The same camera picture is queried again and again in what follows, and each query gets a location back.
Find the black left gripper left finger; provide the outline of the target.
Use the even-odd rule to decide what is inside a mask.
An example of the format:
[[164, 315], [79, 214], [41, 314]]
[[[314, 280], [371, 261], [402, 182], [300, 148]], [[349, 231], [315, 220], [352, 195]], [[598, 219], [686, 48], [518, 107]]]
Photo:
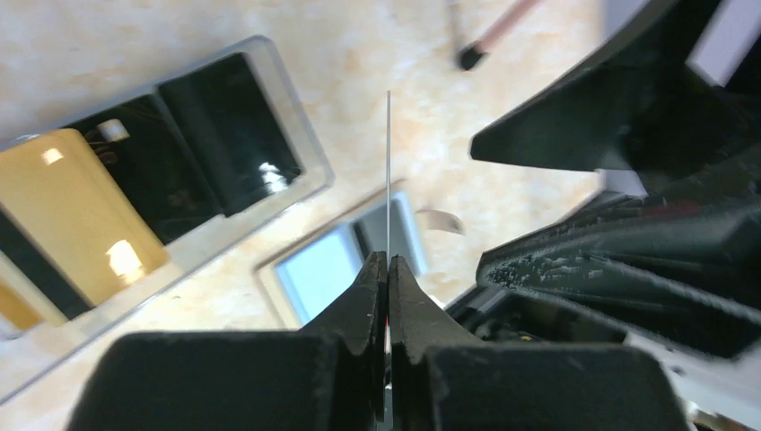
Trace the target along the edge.
[[388, 262], [292, 331], [135, 332], [115, 341], [71, 430], [373, 430], [384, 417]]

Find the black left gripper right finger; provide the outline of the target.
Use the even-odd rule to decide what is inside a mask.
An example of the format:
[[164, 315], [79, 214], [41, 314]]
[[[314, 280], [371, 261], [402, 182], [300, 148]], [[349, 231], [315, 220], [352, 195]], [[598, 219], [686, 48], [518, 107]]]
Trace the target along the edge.
[[389, 263], [397, 430], [685, 430], [659, 363], [617, 344], [485, 342]]

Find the beige leather card holder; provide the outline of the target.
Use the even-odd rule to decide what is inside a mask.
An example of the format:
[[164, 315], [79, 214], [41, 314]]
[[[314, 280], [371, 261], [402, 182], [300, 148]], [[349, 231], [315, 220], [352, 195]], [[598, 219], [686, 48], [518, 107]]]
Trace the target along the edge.
[[257, 264], [254, 278], [282, 328], [313, 320], [354, 282], [373, 251], [407, 259], [417, 277], [428, 270], [425, 231], [462, 235], [462, 221], [431, 206], [415, 207], [405, 180], [393, 182]]

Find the black card stack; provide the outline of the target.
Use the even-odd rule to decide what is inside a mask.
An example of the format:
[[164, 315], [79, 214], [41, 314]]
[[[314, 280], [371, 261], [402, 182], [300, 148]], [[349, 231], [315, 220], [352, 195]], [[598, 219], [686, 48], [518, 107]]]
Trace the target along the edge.
[[233, 216], [302, 174], [240, 52], [78, 119], [72, 128], [163, 243], [216, 216]]

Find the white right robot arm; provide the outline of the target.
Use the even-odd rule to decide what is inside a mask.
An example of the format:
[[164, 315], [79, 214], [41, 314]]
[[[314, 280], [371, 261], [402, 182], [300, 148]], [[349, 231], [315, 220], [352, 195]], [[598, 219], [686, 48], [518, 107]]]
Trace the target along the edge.
[[622, 332], [677, 394], [760, 426], [760, 47], [726, 86], [687, 63], [716, 1], [650, 1], [472, 137], [483, 162], [632, 175], [484, 252], [479, 286]]

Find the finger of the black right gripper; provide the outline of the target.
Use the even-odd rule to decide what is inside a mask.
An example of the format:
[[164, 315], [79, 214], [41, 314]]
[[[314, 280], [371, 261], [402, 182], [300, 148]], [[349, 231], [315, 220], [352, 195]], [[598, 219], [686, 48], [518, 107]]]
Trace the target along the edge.
[[760, 32], [725, 84], [690, 57], [719, 1], [650, 1], [595, 52], [476, 133], [473, 159], [682, 177], [760, 140]]
[[485, 252], [480, 286], [733, 359], [760, 342], [760, 152]]

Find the clear plastic card box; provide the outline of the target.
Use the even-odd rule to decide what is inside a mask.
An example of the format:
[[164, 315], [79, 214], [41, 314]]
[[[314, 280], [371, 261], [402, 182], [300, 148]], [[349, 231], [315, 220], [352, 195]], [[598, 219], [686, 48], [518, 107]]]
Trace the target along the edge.
[[8, 402], [333, 172], [275, 43], [253, 36], [1, 144]]

